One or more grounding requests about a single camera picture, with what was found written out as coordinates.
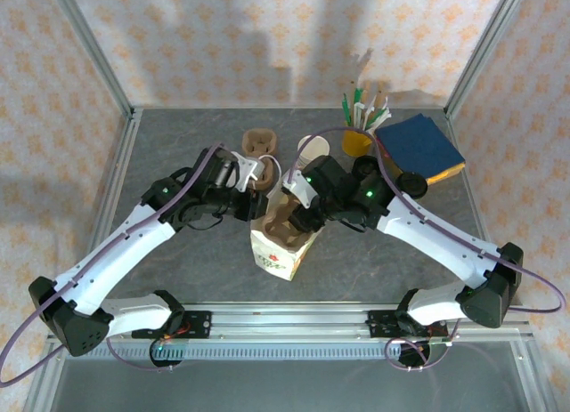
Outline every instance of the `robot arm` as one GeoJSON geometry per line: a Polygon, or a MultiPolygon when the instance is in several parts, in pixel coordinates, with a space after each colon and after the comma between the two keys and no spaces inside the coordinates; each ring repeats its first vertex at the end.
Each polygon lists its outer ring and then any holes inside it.
{"type": "Polygon", "coordinates": [[[486,254],[522,263],[523,252],[508,243],[496,245],[474,238],[423,209],[403,194],[422,214],[421,220],[388,187],[376,171],[357,178],[348,174],[330,156],[316,158],[303,172],[296,171],[283,188],[295,195],[300,205],[289,221],[303,232],[317,231],[327,220],[351,228],[379,230],[399,238],[435,259],[460,281],[431,290],[413,289],[400,303],[400,326],[413,334],[417,325],[426,327],[438,320],[468,317],[486,327],[499,327],[520,284],[520,274],[486,254]],[[480,251],[448,238],[426,223],[435,222],[480,251]]]}
{"type": "MultiPolygon", "coordinates": [[[[195,167],[207,152],[207,149],[202,151],[195,167]]],[[[32,282],[29,292],[39,307],[70,281],[76,281],[73,288],[46,309],[42,320],[74,356],[91,351],[107,336],[143,328],[162,328],[167,334],[176,331],[183,306],[166,291],[142,298],[105,298],[144,256],[202,215],[212,214],[220,221],[223,215],[249,221],[265,214],[267,198],[247,190],[248,181],[257,180],[263,169],[263,163],[256,158],[218,149],[174,206],[157,220],[141,224],[178,194],[193,169],[184,168],[154,182],[133,212],[85,259],[54,281],[40,277],[32,282]],[[109,248],[113,239],[125,232],[128,235],[109,248]],[[88,263],[91,263],[89,271],[79,280],[74,279],[88,263]]]]}

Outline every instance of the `pen holder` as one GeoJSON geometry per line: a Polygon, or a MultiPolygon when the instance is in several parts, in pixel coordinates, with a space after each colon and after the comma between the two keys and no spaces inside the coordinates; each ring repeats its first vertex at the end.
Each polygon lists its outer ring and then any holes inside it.
{"type": "Polygon", "coordinates": [[[368,154],[371,144],[368,136],[347,130],[342,139],[342,150],[350,157],[361,157],[368,154]]]}

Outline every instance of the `floral wallpaper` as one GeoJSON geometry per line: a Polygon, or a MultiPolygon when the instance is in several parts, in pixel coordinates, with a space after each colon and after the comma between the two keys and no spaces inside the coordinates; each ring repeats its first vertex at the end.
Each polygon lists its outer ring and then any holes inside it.
{"type": "MultiPolygon", "coordinates": [[[[523,0],[453,120],[493,240],[570,297],[570,0],[523,0]]],[[[524,279],[526,304],[556,297],[524,279]]],[[[531,317],[560,410],[570,409],[566,312],[531,317]]]]}
{"type": "Polygon", "coordinates": [[[443,106],[499,0],[77,2],[133,105],[196,108],[337,106],[361,70],[443,106]]]}
{"type": "MultiPolygon", "coordinates": [[[[34,310],[28,285],[85,253],[121,115],[55,0],[0,0],[0,347],[34,310]]],[[[34,364],[46,329],[16,344],[4,381],[34,364]]],[[[32,377],[0,390],[20,411],[32,377]]]]}

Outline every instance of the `cable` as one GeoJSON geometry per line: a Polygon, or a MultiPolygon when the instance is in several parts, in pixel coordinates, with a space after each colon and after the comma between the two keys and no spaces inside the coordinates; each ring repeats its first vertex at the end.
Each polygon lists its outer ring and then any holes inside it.
{"type": "Polygon", "coordinates": [[[544,277],[536,274],[535,272],[527,270],[526,268],[523,268],[520,265],[515,265],[514,263],[510,263],[509,261],[504,260],[500,257],[497,257],[493,254],[489,254],[485,250],[481,250],[481,249],[477,248],[475,245],[472,245],[468,241],[464,240],[463,238],[456,236],[455,234],[448,231],[446,228],[440,226],[436,222],[429,220],[422,212],[420,212],[416,208],[416,206],[414,206],[412,203],[410,203],[406,199],[406,197],[403,195],[403,193],[399,189],[396,188],[396,186],[394,185],[394,183],[392,182],[392,180],[388,176],[386,167],[384,165],[384,160],[382,159],[382,152],[380,151],[380,147],[378,145],[378,142],[376,141],[376,138],[373,135],[371,135],[370,133],[363,131],[362,129],[354,129],[352,127],[331,127],[329,129],[324,129],[324,130],[321,130],[320,132],[311,134],[311,136],[305,142],[303,142],[303,144],[299,147],[299,149],[297,151],[297,155],[295,156],[293,166],[289,170],[289,178],[288,178],[289,183],[291,183],[291,180],[293,179],[293,172],[295,172],[295,169],[297,168],[297,162],[298,162],[299,156],[301,155],[301,152],[303,152],[303,149],[306,147],[306,145],[310,141],[312,141],[316,136],[321,136],[325,133],[337,132],[337,131],[357,132],[357,133],[360,133],[360,134],[367,136],[372,141],[372,143],[374,144],[374,151],[376,152],[376,159],[378,160],[378,166],[379,166],[380,172],[382,173],[382,177],[384,178],[384,181],[386,181],[388,187],[390,187],[390,189],[394,192],[394,194],[404,203],[404,205],[408,208],[408,210],[410,210],[411,214],[415,214],[426,225],[429,225],[433,229],[444,234],[447,238],[455,241],[456,243],[459,243],[460,245],[472,250],[473,252],[476,252],[477,254],[480,254],[481,256],[490,259],[491,261],[494,261],[496,263],[504,265],[505,267],[510,268],[513,271],[520,272],[522,274],[525,274],[526,276],[529,276],[532,279],[536,279],[536,280],[540,281],[543,285],[548,287],[550,290],[554,291],[554,293],[556,294],[556,296],[558,297],[558,300],[559,300],[558,306],[554,307],[554,308],[534,309],[534,308],[526,308],[526,307],[509,307],[509,310],[539,313],[539,314],[551,314],[553,312],[564,310],[566,308],[566,298],[565,298],[564,294],[560,291],[560,289],[558,289],[558,287],[556,287],[550,281],[546,280],[544,277]]]}
{"type": "MultiPolygon", "coordinates": [[[[148,225],[151,222],[157,221],[158,218],[165,213],[167,210],[169,210],[172,206],[174,206],[183,196],[184,194],[186,194],[186,192],[188,192],[188,190],[190,189],[190,187],[192,186],[193,183],[196,182],[196,180],[198,179],[198,177],[200,176],[200,174],[202,173],[202,171],[204,170],[204,168],[206,167],[206,164],[208,163],[208,161],[212,158],[212,156],[214,155],[214,153],[217,151],[218,148],[222,148],[223,144],[221,142],[217,142],[214,145],[212,145],[210,147],[210,149],[208,150],[208,152],[206,153],[206,156],[204,157],[204,159],[200,162],[198,168],[196,169],[196,171],[192,174],[192,177],[190,178],[190,180],[188,181],[188,183],[186,183],[182,189],[180,191],[178,191],[178,194],[176,194],[168,203],[166,203],[164,206],[162,206],[158,211],[156,211],[154,214],[151,214],[150,216],[146,217],[145,219],[143,219],[142,221],[136,223],[135,225],[131,226],[128,230],[125,230],[125,232],[121,232],[119,233],[115,238],[113,238],[107,245],[105,245],[97,254],[95,254],[95,256],[84,265],[84,267],[77,272],[77,274],[65,285],[63,286],[59,291],[57,291],[55,294],[53,294],[52,296],[50,296],[48,299],[45,300],[44,303],[42,303],[34,312],[32,312],[27,319],[25,319],[23,321],[23,323],[14,331],[14,333],[12,334],[12,336],[10,337],[10,339],[8,340],[8,342],[6,343],[6,346],[2,349],[2,352],[0,353],[0,374],[2,373],[2,369],[4,368],[4,364],[6,362],[6,358],[8,357],[8,354],[10,353],[10,351],[12,350],[12,347],[16,344],[16,341],[18,341],[18,338],[20,338],[21,334],[24,332],[24,330],[26,330],[28,328],[28,326],[31,324],[32,321],[34,321],[34,319],[36,319],[37,317],[39,317],[40,315],[42,315],[42,313],[50,306],[52,305],[57,299],[61,298],[63,295],[65,295],[66,292],[68,292],[71,288],[73,288],[73,286],[75,286],[78,281],[96,264],[98,263],[114,246],[116,246],[118,243],[120,243],[124,238],[127,238],[130,236],[130,234],[134,231],[137,230],[141,227],[144,227],[146,225],[148,225]]],[[[107,340],[107,345],[110,347],[110,342],[109,342],[109,338],[107,340]]],[[[52,351],[50,354],[48,354],[47,356],[45,356],[43,359],[41,359],[40,361],[38,361],[38,363],[36,363],[35,365],[31,366],[30,368],[28,368],[27,370],[25,370],[24,372],[22,372],[21,374],[19,374],[18,376],[15,376],[13,379],[11,379],[10,381],[0,381],[0,388],[6,388],[9,387],[10,385],[16,384],[18,383],[20,380],[22,380],[23,378],[25,378],[26,376],[28,376],[29,374],[31,374],[32,372],[34,372],[35,370],[37,370],[38,368],[42,367],[45,363],[47,363],[47,361],[49,359],[51,359],[53,356],[55,356],[57,353],[59,353],[62,349],[63,349],[63,345],[60,345],[58,348],[56,348],[54,351],[52,351]]],[[[111,349],[112,347],[110,347],[110,351],[111,354],[113,354],[114,350],[111,349]]],[[[118,355],[116,356],[115,354],[113,354],[113,356],[117,359],[121,359],[118,355]]]]}
{"type": "MultiPolygon", "coordinates": [[[[457,321],[455,322],[455,326],[453,327],[453,331],[452,334],[450,335],[450,340],[453,341],[453,339],[455,338],[455,336],[457,335],[457,329],[460,326],[460,319],[457,319],[457,321]]],[[[426,356],[424,355],[424,353],[419,349],[419,347],[413,343],[412,341],[405,339],[405,338],[391,338],[388,340],[388,342],[386,343],[386,345],[384,346],[384,357],[386,357],[387,362],[389,363],[389,365],[392,368],[398,369],[398,370],[405,370],[406,372],[410,372],[412,370],[424,370],[424,369],[429,369],[432,368],[433,366],[435,366],[437,363],[439,363],[440,361],[442,361],[444,359],[444,357],[447,355],[447,353],[449,352],[451,347],[447,347],[444,351],[444,353],[433,363],[428,363],[428,359],[426,359],[426,356]],[[418,366],[416,368],[413,368],[411,366],[399,366],[396,365],[389,357],[388,357],[388,348],[390,348],[390,345],[396,341],[399,341],[401,343],[405,343],[407,345],[410,345],[410,347],[412,347],[421,357],[421,359],[424,361],[424,366],[418,366]]]]}
{"type": "Polygon", "coordinates": [[[279,174],[279,176],[277,177],[277,180],[275,181],[275,183],[273,184],[273,187],[271,188],[271,191],[273,191],[275,188],[277,188],[279,186],[279,184],[281,183],[281,165],[279,164],[279,161],[277,161],[277,158],[275,158],[274,156],[271,156],[269,154],[264,154],[263,156],[261,156],[259,159],[261,160],[262,158],[270,158],[271,160],[273,160],[273,162],[275,163],[275,165],[277,166],[277,173],[279,174]]]}

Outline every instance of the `paper cup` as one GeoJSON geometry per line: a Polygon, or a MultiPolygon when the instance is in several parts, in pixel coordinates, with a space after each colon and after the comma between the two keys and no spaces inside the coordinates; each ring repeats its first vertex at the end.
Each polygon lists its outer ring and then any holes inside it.
{"type": "MultiPolygon", "coordinates": [[[[297,150],[309,139],[311,135],[305,136],[297,145],[297,150]]],[[[301,152],[298,165],[300,168],[305,167],[319,156],[328,156],[330,151],[329,143],[321,136],[315,136],[301,152]]]]}

